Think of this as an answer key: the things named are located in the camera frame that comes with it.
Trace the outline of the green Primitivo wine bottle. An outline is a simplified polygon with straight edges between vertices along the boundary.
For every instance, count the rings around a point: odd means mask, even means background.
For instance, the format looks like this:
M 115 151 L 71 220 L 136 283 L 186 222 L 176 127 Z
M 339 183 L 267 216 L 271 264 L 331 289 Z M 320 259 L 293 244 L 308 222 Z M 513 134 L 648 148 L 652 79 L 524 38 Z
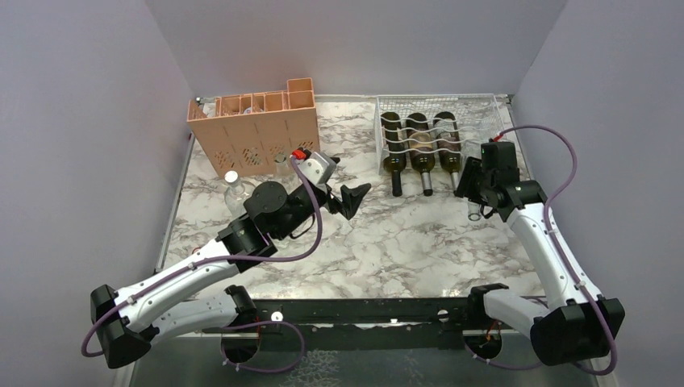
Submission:
M 433 119 L 433 131 L 441 168 L 449 174 L 453 193 L 457 192 L 461 172 L 461 139 L 456 117 L 442 111 Z

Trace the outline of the green wine bottle silver neck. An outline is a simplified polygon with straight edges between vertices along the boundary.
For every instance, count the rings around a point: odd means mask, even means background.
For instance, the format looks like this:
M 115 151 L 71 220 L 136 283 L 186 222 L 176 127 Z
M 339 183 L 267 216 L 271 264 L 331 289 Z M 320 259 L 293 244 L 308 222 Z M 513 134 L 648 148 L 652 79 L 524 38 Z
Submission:
M 428 133 L 428 121 L 424 114 L 416 112 L 409 114 L 406 120 L 407 146 L 411 167 L 420 175 L 423 195 L 433 195 L 430 172 L 435 166 L 435 156 L 432 153 L 432 138 Z

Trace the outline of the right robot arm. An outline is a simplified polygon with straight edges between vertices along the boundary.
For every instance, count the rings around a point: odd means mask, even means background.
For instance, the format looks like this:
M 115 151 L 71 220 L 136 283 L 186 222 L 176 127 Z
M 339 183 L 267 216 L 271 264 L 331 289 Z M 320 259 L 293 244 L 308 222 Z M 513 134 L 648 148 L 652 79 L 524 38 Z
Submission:
M 607 356 L 625 317 L 616 298 L 605 298 L 575 260 L 556 227 L 537 181 L 521 181 L 515 145 L 490 141 L 464 162 L 456 194 L 493 214 L 514 232 L 532 262 L 547 304 L 536 304 L 503 284 L 471 289 L 465 317 L 474 327 L 494 320 L 528 337 L 548 366 Z

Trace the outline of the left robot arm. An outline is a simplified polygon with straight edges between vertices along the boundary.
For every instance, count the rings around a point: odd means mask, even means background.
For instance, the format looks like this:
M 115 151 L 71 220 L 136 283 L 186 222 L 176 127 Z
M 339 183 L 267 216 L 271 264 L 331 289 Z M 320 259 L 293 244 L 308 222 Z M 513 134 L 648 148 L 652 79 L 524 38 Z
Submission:
M 94 289 L 92 326 L 81 341 L 81 355 L 102 356 L 116 369 L 136 362 L 156 343 L 191 331 L 255 327 L 256 307 L 241 285 L 209 298 L 192 301 L 190 296 L 260 263 L 306 259 L 321 244 L 322 212 L 351 219 L 371 189 L 369 183 L 343 185 L 336 196 L 326 183 L 307 176 L 298 180 L 291 193 L 276 181 L 260 183 L 244 201 L 244 214 L 172 267 L 120 289 Z

